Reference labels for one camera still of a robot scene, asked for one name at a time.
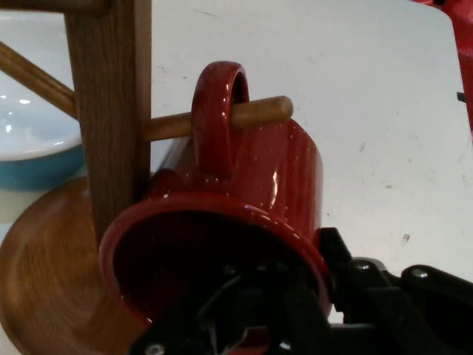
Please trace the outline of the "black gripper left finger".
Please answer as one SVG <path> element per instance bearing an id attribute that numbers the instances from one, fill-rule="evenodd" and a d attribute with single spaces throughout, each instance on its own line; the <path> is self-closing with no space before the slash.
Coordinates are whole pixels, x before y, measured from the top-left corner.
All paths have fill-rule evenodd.
<path id="1" fill-rule="evenodd" d="M 130 354 L 307 354 L 327 321 L 319 287 L 300 262 L 223 274 L 192 288 L 152 322 Z"/>

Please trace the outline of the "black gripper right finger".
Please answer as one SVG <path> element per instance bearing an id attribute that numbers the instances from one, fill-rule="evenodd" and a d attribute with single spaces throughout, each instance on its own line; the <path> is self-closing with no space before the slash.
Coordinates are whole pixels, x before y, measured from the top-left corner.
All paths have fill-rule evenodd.
<path id="1" fill-rule="evenodd" d="M 330 296 L 344 315 L 330 326 L 338 354 L 471 354 L 472 283 L 427 265 L 399 277 L 355 258 L 335 228 L 320 231 Z"/>

